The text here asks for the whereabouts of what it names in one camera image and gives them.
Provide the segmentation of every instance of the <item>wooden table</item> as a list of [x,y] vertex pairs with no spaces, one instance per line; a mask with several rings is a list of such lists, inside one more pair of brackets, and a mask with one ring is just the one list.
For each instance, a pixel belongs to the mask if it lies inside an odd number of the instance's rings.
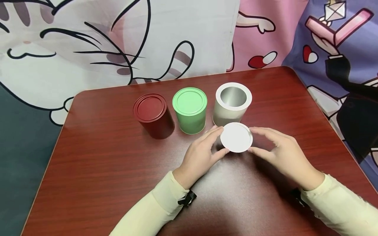
[[[247,126],[272,127],[294,136],[310,162],[378,206],[378,196],[306,88],[287,67],[85,91],[78,94],[62,129],[24,236],[106,236],[121,217],[178,167],[198,135],[178,125],[154,140],[134,119],[134,101],[159,93],[168,101],[184,87],[208,96],[206,129],[212,126],[215,91],[226,82],[246,85],[253,100]],[[254,144],[268,143],[254,137]],[[159,235],[336,235],[290,194],[275,169],[245,152],[229,153],[192,188],[191,207]]]

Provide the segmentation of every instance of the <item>cream sleeve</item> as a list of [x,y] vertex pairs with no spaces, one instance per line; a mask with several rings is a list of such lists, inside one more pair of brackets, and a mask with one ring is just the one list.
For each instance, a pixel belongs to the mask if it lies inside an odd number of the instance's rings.
[[181,211],[177,201],[185,190],[173,177],[172,171],[156,187],[137,202],[118,222],[110,236],[155,236]]
[[378,210],[330,175],[316,189],[302,191],[301,198],[342,236],[378,236]]

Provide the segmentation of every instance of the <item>cat face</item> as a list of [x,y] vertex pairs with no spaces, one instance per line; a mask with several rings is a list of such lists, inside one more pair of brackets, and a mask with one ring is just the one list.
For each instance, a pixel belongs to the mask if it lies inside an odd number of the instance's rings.
[[83,90],[129,84],[149,15],[147,1],[136,1],[127,15],[119,3],[77,0],[55,15],[39,3],[0,3],[0,82],[48,110]]

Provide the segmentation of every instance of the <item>tin can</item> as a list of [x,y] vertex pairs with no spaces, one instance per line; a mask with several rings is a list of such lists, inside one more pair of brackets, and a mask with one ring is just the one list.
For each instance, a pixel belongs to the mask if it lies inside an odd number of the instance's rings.
[[186,134],[198,134],[205,128],[206,94],[198,88],[183,88],[172,99],[180,129]]
[[252,132],[242,123],[228,123],[220,135],[222,145],[233,153],[247,151],[252,145]]
[[169,137],[175,123],[167,102],[159,94],[146,94],[138,98],[133,107],[134,117],[154,139]]
[[240,83],[225,83],[215,94],[213,122],[225,126],[231,122],[240,122],[252,102],[251,91]]

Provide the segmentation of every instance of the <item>can rim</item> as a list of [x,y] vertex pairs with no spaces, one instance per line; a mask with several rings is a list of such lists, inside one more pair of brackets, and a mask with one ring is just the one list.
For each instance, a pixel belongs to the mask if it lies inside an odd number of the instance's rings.
[[[245,101],[245,103],[243,105],[241,105],[241,106],[229,106],[229,105],[225,104],[222,101],[222,99],[220,98],[220,94],[222,93],[223,90],[225,90],[228,87],[236,87],[236,88],[239,88],[239,89],[243,90],[243,92],[247,96],[247,99],[246,99],[246,101]],[[217,92],[215,93],[215,99],[217,100],[217,102],[219,103],[219,105],[221,105],[223,108],[225,108],[225,109],[227,109],[229,111],[242,111],[242,110],[248,108],[249,105],[251,104],[251,102],[252,102],[252,93],[243,84],[235,83],[235,82],[229,82],[229,83],[222,84],[217,89]]]
[[[139,107],[139,105],[140,105],[140,103],[142,101],[144,101],[145,99],[147,99],[149,97],[155,97],[155,98],[159,99],[162,102],[162,104],[163,104],[163,109],[162,109],[161,113],[157,117],[153,118],[152,120],[144,120],[141,117],[139,117],[139,115],[138,115],[138,113],[139,113],[138,112],[138,107]],[[162,95],[159,95],[159,94],[156,94],[156,93],[149,93],[149,94],[145,94],[145,95],[139,97],[136,100],[136,102],[134,103],[134,106],[133,106],[134,117],[138,121],[143,122],[143,123],[151,123],[151,122],[154,122],[154,121],[160,119],[164,115],[164,113],[166,112],[166,110],[167,110],[167,102],[166,102],[166,100],[164,99],[164,97]]]
[[[246,126],[246,125],[244,125],[244,124],[242,124],[242,123],[239,123],[239,122],[231,122],[231,123],[228,123],[227,125],[225,125],[223,128],[227,128],[227,126],[231,126],[231,125],[239,125],[239,126],[241,126],[241,127],[243,127],[243,128],[245,128],[245,130],[248,132],[248,134],[249,134],[249,146],[247,147],[247,149],[245,149],[245,150],[243,150],[243,151],[235,151],[235,149],[233,149],[233,147],[225,147],[225,148],[228,148],[231,152],[234,152],[234,153],[242,153],[242,152],[244,152],[244,151],[246,151],[246,150],[248,150],[248,148],[252,145],[252,143],[253,143],[253,135],[252,135],[252,132],[250,131],[250,129]],[[224,145],[223,144],[223,140],[224,140],[224,135],[223,135],[223,133],[220,135],[220,141],[221,141],[221,143],[222,143],[222,145]]]
[[[178,105],[177,105],[177,99],[178,97],[183,94],[184,91],[186,90],[192,90],[192,92],[195,92],[195,93],[198,93],[201,98],[202,98],[202,105],[201,105],[201,108],[196,111],[195,113],[185,113],[183,111],[180,111]],[[182,88],[180,89],[179,91],[177,91],[177,93],[173,96],[173,99],[172,99],[172,105],[173,105],[173,109],[179,113],[180,115],[183,115],[183,116],[195,116],[195,115],[198,115],[200,114],[201,112],[203,112],[205,109],[206,109],[206,106],[208,104],[208,98],[206,96],[206,94],[200,90],[199,88],[195,88],[195,87],[186,87],[186,88]]]

